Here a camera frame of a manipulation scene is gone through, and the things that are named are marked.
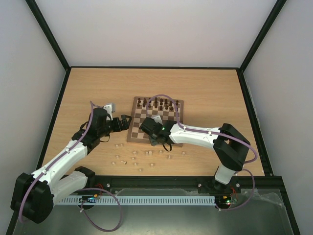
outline purple cable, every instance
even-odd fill
[[[70,148],[69,148],[69,151],[71,151],[84,137],[85,135],[87,134],[90,126],[91,126],[91,121],[92,120],[92,117],[93,117],[93,107],[95,106],[91,101],[90,101],[90,105],[91,105],[91,114],[90,114],[90,119],[88,121],[88,125],[87,125],[87,128],[86,128],[86,131],[83,133],[83,135],[81,136],[81,138],[79,138],[79,140],[73,144]],[[57,161],[59,161],[67,152],[64,151],[59,157],[57,157],[53,162],[51,162],[51,164],[49,166],[46,167],[46,170],[48,171]],[[19,210],[19,221],[21,223],[24,223],[25,221],[23,220],[23,217],[22,217],[22,214],[23,214],[23,209],[24,209],[24,206],[25,206],[25,202],[31,192],[31,190],[33,189],[33,187],[35,186],[35,184],[37,183],[37,181],[44,175],[44,173],[40,173],[40,175],[33,181],[33,183],[29,186],[29,188],[27,189],[25,195],[24,195],[24,198],[21,202],[21,206],[20,206],[20,210]]]
[[[242,203],[241,205],[239,205],[239,206],[237,206],[237,207],[228,208],[228,209],[221,209],[221,208],[218,207],[218,205],[215,205],[215,207],[216,207],[217,209],[219,209],[219,210],[221,210],[221,211],[224,211],[224,212],[226,212],[226,211],[232,211],[232,210],[235,210],[235,209],[239,209],[240,207],[243,207],[245,204],[247,204],[247,203],[250,201],[250,199],[253,197],[253,193],[254,193],[254,189],[255,189],[254,177],[253,177],[251,171],[249,171],[249,170],[247,170],[247,169],[242,169],[242,170],[248,172],[248,173],[251,175],[251,178],[252,178],[252,191],[251,191],[251,195],[248,197],[248,199],[247,199],[244,203]]]
[[[246,163],[252,163],[252,162],[254,162],[255,160],[258,159],[258,152],[257,152],[251,145],[247,144],[246,142],[244,142],[244,141],[242,141],[242,140],[240,140],[240,139],[238,139],[238,138],[232,137],[232,136],[227,135],[227,134],[224,134],[224,133],[215,132],[215,131],[204,131],[204,130],[196,130],[196,129],[191,129],[191,128],[185,128],[185,127],[183,126],[183,124],[181,124],[181,122],[179,121],[179,117],[178,117],[178,108],[177,108],[176,103],[174,102],[174,100],[173,100],[171,97],[169,97],[168,95],[165,95],[165,94],[157,94],[157,95],[151,97],[148,102],[150,102],[150,101],[151,101],[152,99],[154,99],[155,97],[159,97],[159,96],[166,97],[166,98],[168,98],[170,101],[172,101],[172,103],[174,104],[174,107],[175,107],[176,121],[177,121],[178,126],[179,126],[181,129],[184,129],[184,130],[186,130],[186,131],[193,131],[193,132],[198,132],[198,133],[204,133],[204,134],[209,134],[209,132],[210,132],[212,135],[223,136],[223,137],[226,137],[226,138],[228,138],[228,139],[231,139],[231,140],[234,140],[234,141],[236,141],[236,142],[238,142],[238,143],[243,144],[244,146],[246,146],[246,147],[248,147],[249,149],[251,149],[251,151],[254,153],[254,158],[251,159],[251,160],[245,161],[244,164],[246,164]]]
[[[118,199],[112,194],[110,193],[109,191],[106,191],[105,189],[101,189],[101,188],[83,188],[83,189],[80,189],[80,190],[77,190],[77,191],[85,191],[85,190],[97,190],[97,191],[103,191],[105,193],[107,193],[108,195],[110,195],[111,197],[113,197],[115,199],[115,201],[117,202],[118,204],[118,207],[119,207],[119,212],[120,212],[120,218],[119,218],[119,221],[118,221],[118,224],[115,228],[113,229],[103,229],[103,228],[100,228],[98,225],[96,225],[91,219],[90,217],[87,215],[87,213],[85,212],[85,210],[83,209],[83,205],[84,205],[84,202],[86,200],[84,200],[82,202],[82,204],[80,205],[80,208],[82,209],[81,212],[84,213],[84,215],[86,216],[87,220],[90,222],[90,224],[92,226],[94,226],[96,229],[102,231],[102,232],[113,232],[113,231],[116,231],[119,227],[121,227],[122,225],[122,221],[123,221],[123,217],[124,217],[124,213],[123,213],[123,209],[122,209],[122,206],[121,204],[119,203]]]

